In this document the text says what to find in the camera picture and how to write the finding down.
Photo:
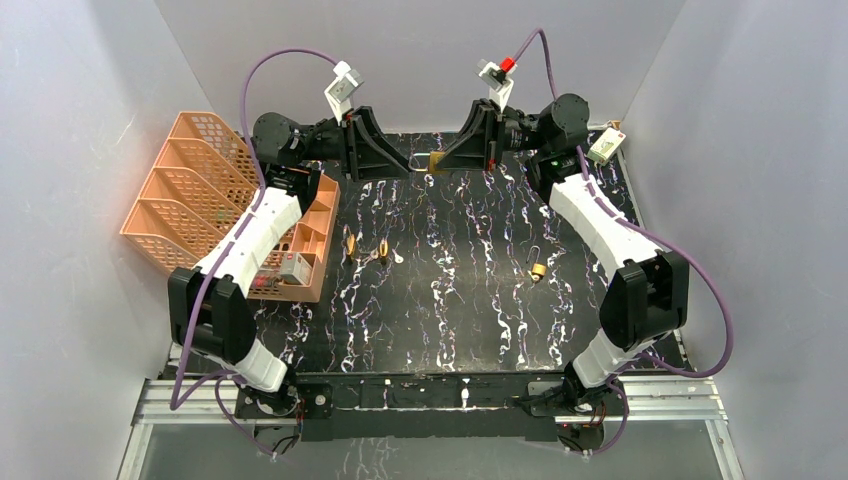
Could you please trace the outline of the large brass padlock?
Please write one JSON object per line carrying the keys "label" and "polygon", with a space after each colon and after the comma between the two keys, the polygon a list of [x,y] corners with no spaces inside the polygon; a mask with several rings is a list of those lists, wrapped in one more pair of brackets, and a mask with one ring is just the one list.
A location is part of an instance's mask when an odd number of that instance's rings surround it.
{"label": "large brass padlock", "polygon": [[352,264],[357,260],[358,234],[348,225],[343,230],[343,247],[345,262]]}

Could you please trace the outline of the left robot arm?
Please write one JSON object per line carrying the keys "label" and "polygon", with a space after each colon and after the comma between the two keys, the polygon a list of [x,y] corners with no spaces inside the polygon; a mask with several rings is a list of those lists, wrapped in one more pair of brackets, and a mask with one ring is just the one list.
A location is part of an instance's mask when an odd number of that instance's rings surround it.
{"label": "left robot arm", "polygon": [[172,403],[196,353],[221,376],[260,392],[275,416],[294,411],[299,391],[293,368],[260,339],[248,295],[285,233],[317,202],[321,170],[308,161],[338,162],[352,180],[405,179],[408,160],[387,140],[372,107],[347,107],[335,118],[303,125],[275,112],[261,115],[241,137],[259,184],[223,239],[191,267],[175,268],[167,283],[171,335],[181,348]]}

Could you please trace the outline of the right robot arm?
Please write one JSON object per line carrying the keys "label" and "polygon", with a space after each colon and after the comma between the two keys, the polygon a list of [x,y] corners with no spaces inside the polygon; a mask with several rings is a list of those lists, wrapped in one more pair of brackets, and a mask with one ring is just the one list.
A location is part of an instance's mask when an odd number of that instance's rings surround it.
{"label": "right robot arm", "polygon": [[573,93],[539,114],[476,100],[455,140],[429,160],[431,173],[491,171],[506,152],[532,151],[525,162],[531,189],[572,226],[607,277],[598,332],[566,364],[560,385],[517,399],[527,411],[548,405],[590,413],[612,392],[616,375],[686,322],[689,264],[628,228],[589,175],[589,117],[587,101]]}

